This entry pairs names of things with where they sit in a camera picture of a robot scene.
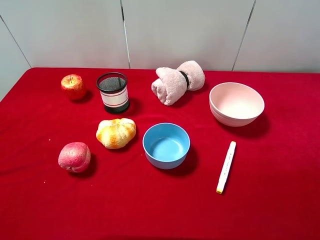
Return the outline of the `pink red peach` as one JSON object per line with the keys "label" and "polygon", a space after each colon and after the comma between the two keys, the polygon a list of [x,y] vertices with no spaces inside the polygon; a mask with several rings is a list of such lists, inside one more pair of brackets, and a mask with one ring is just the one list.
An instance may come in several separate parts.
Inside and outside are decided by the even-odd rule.
{"label": "pink red peach", "polygon": [[61,168],[72,172],[85,171],[91,161],[89,147],[83,142],[71,142],[66,144],[58,156],[58,164]]}

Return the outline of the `blue bowl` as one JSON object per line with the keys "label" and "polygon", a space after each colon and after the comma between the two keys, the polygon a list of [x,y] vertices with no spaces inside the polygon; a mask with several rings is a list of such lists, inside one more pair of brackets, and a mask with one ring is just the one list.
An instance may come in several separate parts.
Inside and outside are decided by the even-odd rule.
{"label": "blue bowl", "polygon": [[179,125],[162,122],[145,132],[142,146],[147,160],[154,167],[170,170],[186,159],[191,141],[188,133]]}

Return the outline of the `rolled pink towel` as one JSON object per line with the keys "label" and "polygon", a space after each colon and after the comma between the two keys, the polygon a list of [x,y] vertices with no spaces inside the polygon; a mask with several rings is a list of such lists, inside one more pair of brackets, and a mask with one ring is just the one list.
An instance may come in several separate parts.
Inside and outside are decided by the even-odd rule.
{"label": "rolled pink towel", "polygon": [[[189,79],[189,86],[183,71]],[[197,91],[205,84],[205,74],[201,66],[194,60],[182,63],[178,68],[159,67],[155,70],[157,79],[151,84],[152,92],[166,106],[173,105],[186,91]]]}

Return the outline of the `orange white bread bun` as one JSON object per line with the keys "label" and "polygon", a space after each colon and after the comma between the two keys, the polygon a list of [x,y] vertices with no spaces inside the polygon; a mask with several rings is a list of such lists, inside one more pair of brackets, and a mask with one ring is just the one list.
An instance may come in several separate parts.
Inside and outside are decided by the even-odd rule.
{"label": "orange white bread bun", "polygon": [[96,138],[106,149],[120,149],[135,137],[136,131],[135,122],[129,118],[103,120],[98,125]]}

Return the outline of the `black band on towel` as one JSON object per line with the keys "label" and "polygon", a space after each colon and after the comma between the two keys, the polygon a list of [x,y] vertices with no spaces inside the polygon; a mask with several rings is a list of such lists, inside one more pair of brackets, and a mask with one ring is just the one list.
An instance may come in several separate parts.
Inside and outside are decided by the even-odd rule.
{"label": "black band on towel", "polygon": [[179,72],[183,75],[183,77],[184,77],[184,79],[186,81],[186,88],[188,89],[188,87],[190,85],[190,82],[189,82],[189,78],[188,78],[187,74],[185,72],[181,71],[181,70]]}

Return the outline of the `black mesh pen cup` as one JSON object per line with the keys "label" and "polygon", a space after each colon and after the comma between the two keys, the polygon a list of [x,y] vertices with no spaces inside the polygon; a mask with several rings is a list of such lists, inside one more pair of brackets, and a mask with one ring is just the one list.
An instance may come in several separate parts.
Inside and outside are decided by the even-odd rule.
{"label": "black mesh pen cup", "polygon": [[120,72],[108,72],[96,80],[104,109],[110,114],[125,112],[130,106],[128,79]]}

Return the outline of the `pink bowl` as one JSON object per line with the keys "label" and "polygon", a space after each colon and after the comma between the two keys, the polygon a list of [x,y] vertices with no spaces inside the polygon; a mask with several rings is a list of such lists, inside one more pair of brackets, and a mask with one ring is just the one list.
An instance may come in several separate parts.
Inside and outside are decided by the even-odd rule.
{"label": "pink bowl", "polygon": [[262,114],[265,102],[256,90],[245,84],[223,82],[210,90],[209,107],[218,122],[243,127]]}

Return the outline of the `red tablecloth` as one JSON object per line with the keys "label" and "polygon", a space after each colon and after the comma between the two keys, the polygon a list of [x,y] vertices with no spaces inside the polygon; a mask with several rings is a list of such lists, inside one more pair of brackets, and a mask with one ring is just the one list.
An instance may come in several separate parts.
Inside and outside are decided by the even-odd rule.
{"label": "red tablecloth", "polygon": [[[105,69],[32,68],[0,103],[0,237],[3,240],[317,240],[320,237],[320,76],[316,73],[206,72],[201,90],[173,106],[151,91],[154,70],[123,69],[135,138],[108,150],[96,139],[104,110],[96,80]],[[70,100],[63,77],[87,89]],[[231,127],[210,110],[211,89],[240,83],[264,110]],[[181,165],[159,169],[143,136],[173,123],[189,135]],[[216,192],[230,143],[235,153]],[[85,143],[83,172],[61,168],[69,143]]]}

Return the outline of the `white yellow marker pen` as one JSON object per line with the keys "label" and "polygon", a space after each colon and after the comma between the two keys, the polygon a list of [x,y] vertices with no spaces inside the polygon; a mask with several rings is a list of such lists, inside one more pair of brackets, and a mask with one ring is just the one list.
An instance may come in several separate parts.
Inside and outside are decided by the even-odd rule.
{"label": "white yellow marker pen", "polygon": [[219,180],[218,180],[218,184],[216,187],[216,192],[218,194],[222,194],[228,179],[228,175],[231,169],[231,165],[232,165],[232,161],[233,161],[233,157],[235,154],[235,150],[236,150],[236,142],[232,141],[229,145],[229,148],[227,150],[226,156],[225,156],[225,160],[222,166],[222,170],[219,176]]}

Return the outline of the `red yellow apple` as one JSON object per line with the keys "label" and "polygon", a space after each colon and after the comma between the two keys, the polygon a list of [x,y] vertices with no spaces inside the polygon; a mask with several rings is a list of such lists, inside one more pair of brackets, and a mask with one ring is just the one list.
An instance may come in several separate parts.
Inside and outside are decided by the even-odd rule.
{"label": "red yellow apple", "polygon": [[87,88],[79,75],[69,74],[62,78],[61,89],[71,101],[77,101],[87,94]]}

